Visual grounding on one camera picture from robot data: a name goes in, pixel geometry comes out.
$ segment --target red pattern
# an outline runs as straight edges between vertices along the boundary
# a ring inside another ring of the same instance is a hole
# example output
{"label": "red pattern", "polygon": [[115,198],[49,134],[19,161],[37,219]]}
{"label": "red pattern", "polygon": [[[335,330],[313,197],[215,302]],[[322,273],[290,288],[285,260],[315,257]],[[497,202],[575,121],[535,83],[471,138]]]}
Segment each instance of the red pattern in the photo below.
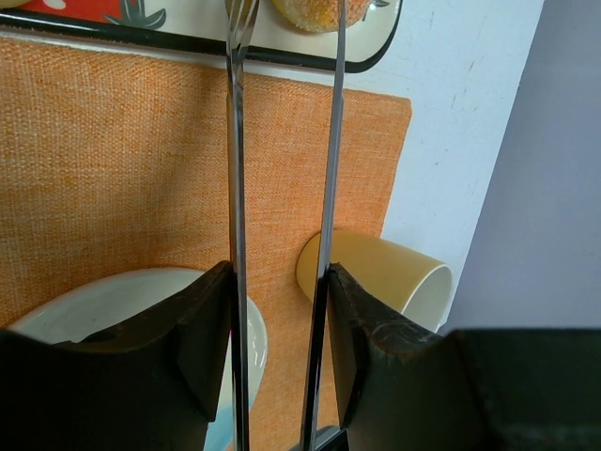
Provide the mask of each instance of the red pattern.
{"label": "red pattern", "polygon": [[104,15],[121,17],[120,0],[63,0],[67,6],[63,9],[54,9],[46,6],[43,0],[33,0],[22,9],[45,12],[57,16],[84,19],[86,21],[106,23]]}

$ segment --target white table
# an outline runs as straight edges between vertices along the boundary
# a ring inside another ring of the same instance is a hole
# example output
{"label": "white table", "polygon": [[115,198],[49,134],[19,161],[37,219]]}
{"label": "white table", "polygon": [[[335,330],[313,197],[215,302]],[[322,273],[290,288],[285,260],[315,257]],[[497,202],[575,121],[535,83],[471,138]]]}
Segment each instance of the white table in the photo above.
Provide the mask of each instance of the white table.
{"label": "white table", "polygon": [[[382,60],[346,87],[411,99],[413,117],[382,238],[445,261],[456,289],[544,0],[405,0]],[[222,58],[42,39],[80,48],[223,65]],[[326,85],[332,75],[246,70]]]}

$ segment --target white bowl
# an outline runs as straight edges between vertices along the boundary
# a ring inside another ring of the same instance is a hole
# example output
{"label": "white bowl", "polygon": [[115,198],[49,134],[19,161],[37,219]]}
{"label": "white bowl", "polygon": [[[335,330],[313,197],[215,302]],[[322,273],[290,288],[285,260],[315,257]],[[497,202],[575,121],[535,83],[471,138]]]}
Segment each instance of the white bowl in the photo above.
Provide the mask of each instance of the white bowl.
{"label": "white bowl", "polygon": [[[204,272],[155,268],[123,272],[76,288],[14,322],[10,329],[46,343],[79,342],[146,310],[181,291]],[[233,438],[231,343],[227,347],[217,418],[209,424],[205,449],[224,450]],[[248,375],[250,405],[258,392],[267,360],[263,317],[248,299]]]}

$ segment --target white wall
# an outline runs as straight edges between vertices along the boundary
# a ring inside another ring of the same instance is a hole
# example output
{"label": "white wall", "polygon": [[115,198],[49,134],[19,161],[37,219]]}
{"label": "white wall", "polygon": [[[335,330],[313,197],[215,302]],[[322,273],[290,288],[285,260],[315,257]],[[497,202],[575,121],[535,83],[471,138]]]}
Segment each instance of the white wall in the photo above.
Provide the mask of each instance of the white wall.
{"label": "white wall", "polygon": [[601,326],[601,2],[547,0],[445,330]]}

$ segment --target donut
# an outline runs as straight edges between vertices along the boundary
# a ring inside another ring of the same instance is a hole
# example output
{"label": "donut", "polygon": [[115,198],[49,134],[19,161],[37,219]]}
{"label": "donut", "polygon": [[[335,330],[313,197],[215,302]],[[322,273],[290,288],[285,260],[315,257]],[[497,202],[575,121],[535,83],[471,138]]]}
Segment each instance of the donut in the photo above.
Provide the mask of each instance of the donut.
{"label": "donut", "polygon": [[[284,16],[306,31],[325,33],[338,30],[337,0],[272,0]],[[369,8],[372,0],[346,0],[347,26],[357,22]]]}

